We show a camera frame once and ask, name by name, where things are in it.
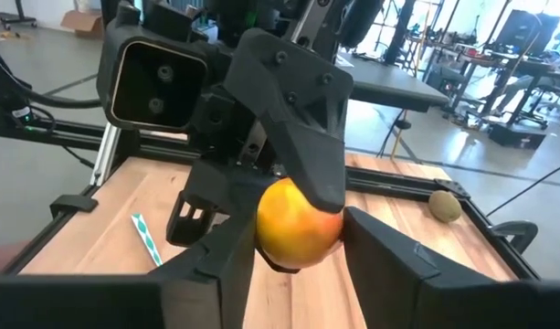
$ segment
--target wooden table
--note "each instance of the wooden table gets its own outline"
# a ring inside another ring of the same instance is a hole
[[[427,178],[448,176],[439,168],[348,154],[348,165]],[[146,273],[153,265],[130,215],[145,217],[162,258],[182,248],[169,245],[164,231],[176,194],[190,167],[128,159],[95,194],[99,206],[78,213],[32,259],[21,274]],[[463,215],[449,225],[437,222],[428,206],[384,196],[347,193],[360,207],[424,245],[498,280],[515,280],[481,233]],[[345,264],[343,249],[296,275],[272,271],[256,253],[245,328],[365,328]]]

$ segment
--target floor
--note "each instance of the floor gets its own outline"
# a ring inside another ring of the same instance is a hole
[[[14,73],[39,92],[72,99],[96,98],[100,42],[43,29],[18,28],[26,39],[0,41],[0,54]],[[52,110],[59,119],[104,124],[101,109]],[[376,154],[399,109],[351,101],[346,146]],[[444,167],[488,212],[560,165],[560,122],[551,124],[539,150],[500,147],[485,133],[461,130],[440,112],[410,112],[413,127],[403,133],[397,156]],[[390,138],[386,153],[391,153]],[[77,151],[93,160],[95,153]],[[0,245],[33,238],[50,220],[48,204],[60,194],[78,193],[90,169],[61,148],[0,138]],[[523,254],[539,274],[560,279],[560,173],[498,211],[490,220],[530,220],[539,236]]]

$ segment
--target table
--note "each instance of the table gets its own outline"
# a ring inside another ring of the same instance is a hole
[[[523,110],[523,106],[525,106],[525,103],[527,102],[529,97],[532,95],[532,91],[534,91],[534,89],[537,88],[537,84],[539,83],[539,80],[542,77],[548,77],[548,78],[553,78],[555,80],[558,80],[558,79],[560,79],[560,71],[549,71],[548,70],[545,73],[534,75],[534,79],[532,80],[532,83],[525,90],[525,94],[523,95],[523,97],[521,98],[519,103],[517,103],[517,107],[515,108],[515,111],[513,111],[513,114],[511,116],[511,118],[509,118],[509,121],[507,122],[507,125],[512,125],[517,121],[517,117],[519,116],[519,114]]]
[[[417,45],[419,44],[419,42],[421,42],[421,37],[407,37],[407,40],[410,42],[410,44],[409,44],[409,55],[411,55],[407,62],[409,62],[409,65],[411,65],[414,62],[414,58],[415,58],[416,52],[417,52]],[[422,81],[427,81],[428,80],[427,75],[429,73],[430,68],[432,67],[433,59],[436,56],[436,53],[438,52],[438,50],[443,49],[443,48],[451,47],[451,45],[443,44],[443,43],[437,42],[437,41],[428,40],[426,38],[426,40],[424,42],[424,47],[422,48],[422,51],[419,55],[420,60],[424,58],[424,54],[426,53],[426,49],[428,47],[434,48],[434,51],[432,52],[432,55],[430,56],[430,58],[428,60],[428,64],[426,66],[426,69],[424,70],[424,78],[422,79]]]
[[[339,55],[353,64],[353,67],[341,68],[353,76],[352,100],[412,111],[427,111],[431,106],[442,106],[449,102],[444,94],[397,66],[363,61],[345,53]]]
[[[448,178],[436,167],[360,154],[348,154],[346,163],[389,173]],[[134,212],[144,215],[162,258],[171,259],[183,249],[169,245],[163,233],[175,196],[184,187],[189,172],[186,165],[128,158],[94,195],[98,207],[90,214],[75,215],[21,274],[125,274],[154,269],[131,223]],[[432,218],[425,204],[354,192],[347,192],[346,197],[348,205],[368,211],[471,269],[498,281],[516,280],[464,214],[445,225]],[[365,328],[343,249],[296,275],[272,271],[256,254],[244,328],[328,327]]]
[[[505,54],[505,53],[500,53],[500,52],[496,52],[496,51],[492,51],[491,55],[495,58],[507,59],[509,62],[505,66],[507,69],[497,79],[495,87],[492,89],[492,92],[491,92],[491,94],[489,94],[489,97],[487,97],[487,100],[484,104],[484,107],[482,108],[482,113],[490,113],[491,112],[492,106],[494,105],[495,101],[497,101],[497,98],[499,96],[501,96],[499,94],[499,92],[502,91],[504,89],[505,85],[507,84],[507,82],[509,82],[506,79],[506,77],[508,75],[510,75],[509,74],[510,71],[508,69],[512,68],[514,66],[516,60],[519,58],[519,55],[516,55],[516,54]],[[530,89],[530,90],[528,88],[529,93],[526,92],[526,96],[523,96],[523,103],[520,103],[520,104],[517,105],[517,109],[519,109],[519,111],[516,111],[517,115],[521,112],[521,109],[523,108],[525,102],[529,98],[529,95],[531,95],[531,91],[535,88],[535,86],[537,86],[537,82],[539,81],[539,79],[541,77],[544,76],[543,74],[547,72],[548,68],[549,68],[549,65],[546,64],[546,63],[538,63],[538,62],[535,62],[535,61],[526,60],[525,57],[523,57],[523,60],[520,62],[519,66],[517,67],[517,71],[520,71],[523,74],[532,75],[536,79],[534,79],[535,82],[532,81],[533,88]]]
[[[459,91],[456,93],[454,97],[454,101],[452,102],[451,109],[455,111],[456,108],[459,106],[460,101],[464,96],[464,91],[469,86],[470,79],[472,79],[472,75],[474,74],[474,70],[478,66],[482,66],[484,68],[490,68],[496,65],[494,60],[489,60],[486,58],[478,58],[473,56],[468,56],[465,54],[456,53],[449,49],[442,50],[446,53],[452,54],[457,56],[458,58],[464,59],[464,64],[462,64],[462,68],[460,69],[460,74],[464,76],[464,81],[460,84]]]
[[[428,82],[429,73],[432,70],[432,65],[434,64],[434,61],[438,63],[443,50],[449,49],[451,45],[446,45],[443,43],[432,43],[431,47],[432,47],[432,54],[428,59],[428,64],[426,65],[426,70],[424,71],[424,75],[422,77],[422,81],[424,82]]]

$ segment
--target screw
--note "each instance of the screw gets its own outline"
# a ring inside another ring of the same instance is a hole
[[[163,82],[172,82],[174,79],[174,70],[169,65],[162,65],[158,69],[158,78]]]
[[[152,98],[148,107],[153,114],[160,114],[164,110],[164,101],[158,98]]]
[[[298,100],[298,94],[296,94],[295,92],[291,91],[290,93],[288,93],[288,98],[287,101],[290,104],[295,103]]]
[[[288,54],[285,51],[278,51],[276,53],[276,64],[281,65],[286,59],[288,59]]]
[[[310,45],[310,39],[308,37],[298,37],[296,43],[302,47],[308,47]]]
[[[322,84],[329,84],[333,80],[333,75],[330,73],[322,74]]]
[[[247,149],[248,149],[248,151],[249,151],[251,154],[254,154],[254,153],[256,153],[257,151],[259,151],[259,145],[253,143],[253,144],[251,144]]]

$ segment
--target cardboard box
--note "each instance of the cardboard box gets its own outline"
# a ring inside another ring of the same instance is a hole
[[[71,10],[64,15],[60,25],[75,30],[77,37],[103,38],[103,20],[100,13]]]

